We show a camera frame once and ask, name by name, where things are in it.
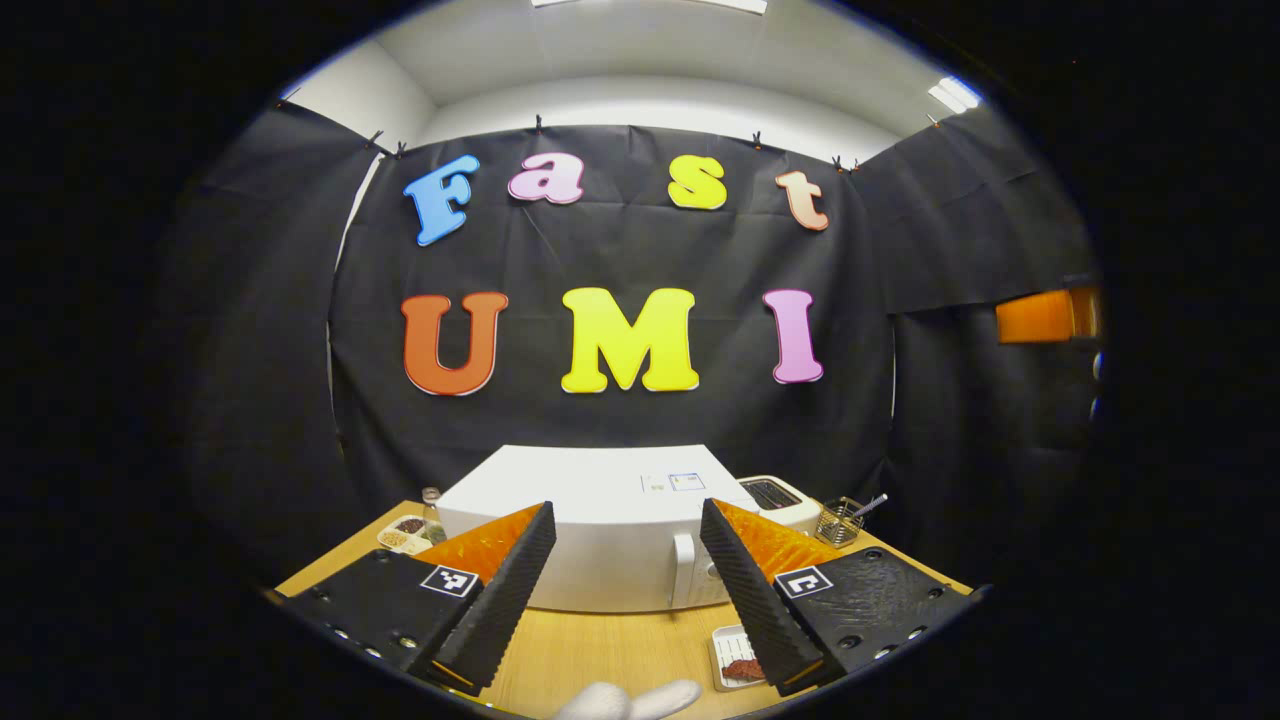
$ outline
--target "orange letter u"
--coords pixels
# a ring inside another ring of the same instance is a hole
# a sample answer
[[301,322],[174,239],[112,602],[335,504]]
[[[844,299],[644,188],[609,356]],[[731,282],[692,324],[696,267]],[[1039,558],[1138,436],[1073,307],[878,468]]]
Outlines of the orange letter u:
[[471,395],[493,375],[498,350],[498,313],[507,307],[500,292],[472,292],[462,299],[471,313],[471,351],[466,365],[440,365],[440,318],[449,311],[443,295],[419,295],[401,304],[404,314],[404,373],[410,382],[430,395]]

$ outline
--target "wire basket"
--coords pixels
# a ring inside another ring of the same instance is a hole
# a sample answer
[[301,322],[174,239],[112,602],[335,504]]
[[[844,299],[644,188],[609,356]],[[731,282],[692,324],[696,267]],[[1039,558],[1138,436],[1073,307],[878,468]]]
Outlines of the wire basket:
[[818,515],[818,539],[832,547],[845,547],[858,539],[858,533],[863,530],[867,519],[852,515],[861,509],[860,502],[847,497],[822,503],[822,512]]

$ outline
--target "white wall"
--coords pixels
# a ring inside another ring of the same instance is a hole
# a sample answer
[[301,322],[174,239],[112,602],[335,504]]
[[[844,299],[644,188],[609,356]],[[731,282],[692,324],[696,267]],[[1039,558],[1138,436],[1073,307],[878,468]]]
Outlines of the white wall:
[[827,105],[767,90],[676,77],[594,77],[503,90],[436,110],[413,145],[544,126],[621,124],[710,132],[760,141],[850,167],[899,136]]
[[315,110],[364,137],[383,131],[378,145],[419,145],[435,105],[378,42],[362,42],[303,78],[289,102]]

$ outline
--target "orange soft pad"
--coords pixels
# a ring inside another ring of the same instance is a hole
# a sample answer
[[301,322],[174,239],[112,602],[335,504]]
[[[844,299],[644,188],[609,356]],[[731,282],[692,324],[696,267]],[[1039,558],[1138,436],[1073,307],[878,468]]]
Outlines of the orange soft pad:
[[773,583],[778,573],[799,570],[840,557],[840,552],[814,538],[805,537],[786,525],[780,525],[754,512],[748,512],[727,502],[712,500],[742,539],[751,560],[760,566],[764,577]]
[[419,552],[413,559],[475,573],[485,584],[489,584],[494,574],[498,573],[502,561],[507,559],[512,546],[525,533],[525,528],[529,527],[541,506],[539,502],[532,507],[472,528],[456,538],[449,538]]
[[996,306],[1000,342],[1066,342],[1071,340],[1071,296],[1065,290],[1042,292]]

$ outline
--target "white glove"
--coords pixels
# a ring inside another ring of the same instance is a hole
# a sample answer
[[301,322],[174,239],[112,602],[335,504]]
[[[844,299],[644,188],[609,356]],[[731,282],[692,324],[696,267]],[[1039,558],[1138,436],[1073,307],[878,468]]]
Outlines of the white glove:
[[676,680],[635,700],[611,683],[591,683],[548,720],[658,720],[689,707],[703,694],[692,680]]

